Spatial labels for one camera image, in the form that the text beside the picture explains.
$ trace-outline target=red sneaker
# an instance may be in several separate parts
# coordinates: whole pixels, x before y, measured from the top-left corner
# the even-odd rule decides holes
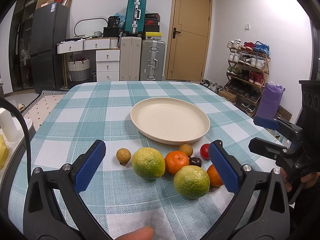
[[[261,86],[263,84],[263,74],[262,73],[256,73],[256,80],[255,80],[255,84],[258,86]]]
[[[254,44],[252,42],[245,42],[241,49],[253,51]]]
[[[256,81],[256,78],[257,78],[256,73],[252,71],[250,73],[249,82],[254,84],[254,82]]]

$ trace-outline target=teal suitcase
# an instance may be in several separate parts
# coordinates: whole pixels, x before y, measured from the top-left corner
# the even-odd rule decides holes
[[[143,34],[147,0],[128,0],[124,31],[133,35]]]

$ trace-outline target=teal plaid tablecloth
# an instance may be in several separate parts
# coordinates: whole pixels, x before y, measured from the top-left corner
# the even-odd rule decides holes
[[[225,150],[241,164],[256,171],[270,172],[275,162],[249,152],[254,137],[276,142],[266,130],[225,99],[209,89],[183,82],[102,82],[86,83],[72,88],[51,111],[31,141],[32,170],[59,169],[73,163],[96,139],[107,146],[106,156],[88,189],[80,195],[101,226],[116,238],[143,226],[152,226],[154,239],[200,239],[217,221],[233,194],[224,186],[199,199],[186,199],[174,189],[172,178],[144,180],[116,160],[119,148],[133,154],[141,147],[153,147],[165,157],[178,146],[157,143],[138,132],[130,119],[130,110],[141,100],[171,97],[195,104],[210,119],[210,130],[193,144],[194,156],[204,143],[223,141]],[[203,161],[203,168],[211,165]],[[22,231],[27,173],[24,156],[14,178],[9,200],[9,217]],[[76,228],[59,191],[57,200],[69,225]],[[255,203],[252,196],[247,214],[239,223],[246,223]]]

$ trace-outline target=cream plate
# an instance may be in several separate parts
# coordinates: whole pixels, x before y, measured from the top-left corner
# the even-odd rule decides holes
[[[148,138],[166,144],[192,143],[210,128],[208,116],[197,106],[175,98],[148,98],[134,105],[130,117]]]

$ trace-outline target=floor mat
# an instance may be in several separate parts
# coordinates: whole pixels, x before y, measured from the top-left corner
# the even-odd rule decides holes
[[[33,126],[37,131],[66,93],[67,91],[43,90],[39,97],[23,111],[22,115],[33,121]]]

